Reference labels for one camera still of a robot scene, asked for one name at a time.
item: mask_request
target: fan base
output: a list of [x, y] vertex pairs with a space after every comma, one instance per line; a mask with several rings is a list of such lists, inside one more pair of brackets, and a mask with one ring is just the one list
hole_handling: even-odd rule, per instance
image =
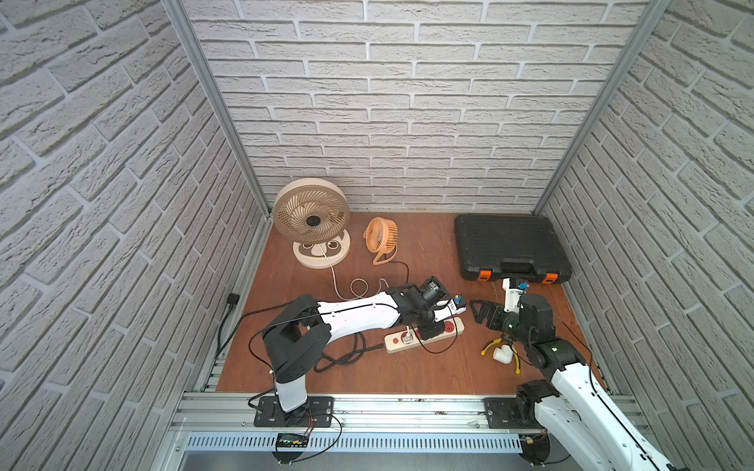
[[[335, 252], [332, 255], [327, 254], [327, 258], [324, 257], [322, 251], [329, 247], [328, 252]], [[314, 244], [301, 244], [298, 242], [293, 243], [293, 254], [299, 260], [301, 265], [307, 268], [314, 268], [315, 270], [322, 270], [329, 268], [330, 264], [333, 266], [340, 263], [351, 249], [351, 236], [348, 235], [348, 231], [343, 230], [343, 238], [336, 237], [329, 242]]]

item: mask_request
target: small orange fan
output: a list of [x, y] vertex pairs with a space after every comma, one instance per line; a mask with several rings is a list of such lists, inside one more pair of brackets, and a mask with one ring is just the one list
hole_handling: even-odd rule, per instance
[[398, 226], [390, 219], [374, 218], [364, 231], [366, 248], [377, 256], [372, 261], [374, 265], [388, 263], [398, 253]]

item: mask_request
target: wooden floor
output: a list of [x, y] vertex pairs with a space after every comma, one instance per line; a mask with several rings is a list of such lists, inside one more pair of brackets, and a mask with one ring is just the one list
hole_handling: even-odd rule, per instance
[[[380, 277], [385, 278], [391, 286], [399, 286], [406, 279], [406, 268], [401, 264], [372, 265], [374, 255], [366, 249], [361, 234], [375, 216], [386, 217], [397, 223], [398, 254], [395, 260], [404, 261], [410, 266], [410, 283], [420, 285], [434, 275], [452, 295], [461, 294], [467, 300], [498, 299], [503, 302], [504, 291], [500, 282], [495, 284], [496, 295], [492, 283], [461, 278], [453, 233], [455, 214], [352, 213], [348, 226], [351, 253], [335, 266], [341, 295], [351, 297], [348, 284], [357, 277], [369, 282], [369, 295], [377, 291]], [[558, 336], [572, 342], [588, 361], [586, 349], [563, 326], [563, 322], [567, 323], [584, 341], [562, 287], [535, 284], [529, 291], [547, 297], [556, 314]], [[273, 228], [244, 312], [282, 304], [306, 293], [312, 294], [315, 299], [338, 301], [330, 270], [312, 270], [300, 265], [293, 256], [291, 242], [282, 238]], [[225, 361], [217, 391], [259, 392], [272, 386], [269, 368], [251, 356], [247, 345], [251, 336], [263, 329], [279, 312], [280, 310], [273, 310], [247, 317], [241, 323]], [[522, 364], [521, 374], [516, 375], [513, 365], [496, 362], [491, 354], [481, 356], [482, 347], [497, 335], [485, 326], [476, 324], [470, 310], [462, 314], [461, 318], [466, 331], [458, 336], [455, 345], [445, 353], [432, 355], [421, 347], [392, 354], [383, 350], [368, 352], [354, 365], [336, 366], [320, 374], [308, 373], [307, 390], [310, 394], [515, 394], [519, 384], [542, 378], [539, 371], [529, 365]], [[397, 330], [399, 329], [372, 330], [364, 334], [371, 346], [383, 342], [386, 334]], [[429, 348], [442, 350], [450, 341], [438, 341]], [[254, 339], [252, 348], [254, 353], [267, 359], [261, 336]], [[349, 336], [328, 345], [325, 351], [330, 356], [338, 357], [352, 348], [353, 336]]]

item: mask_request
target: white brick wall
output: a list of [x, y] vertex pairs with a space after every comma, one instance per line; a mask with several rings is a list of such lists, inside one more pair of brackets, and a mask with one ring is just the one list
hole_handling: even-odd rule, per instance
[[319, 176], [353, 210], [451, 212], [532, 208], [645, 5], [185, 4], [270, 201]]
[[229, 155], [161, 3], [0, 2], [0, 469], [149, 468], [259, 219]]
[[754, 466], [752, 35], [673, 0], [546, 208], [609, 386], [692, 469]]

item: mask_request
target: black tool case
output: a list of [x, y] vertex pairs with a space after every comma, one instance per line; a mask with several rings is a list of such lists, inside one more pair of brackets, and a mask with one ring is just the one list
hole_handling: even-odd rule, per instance
[[466, 280], [526, 278], [564, 283], [571, 264], [552, 223], [537, 216], [462, 214], [455, 218], [455, 242]]

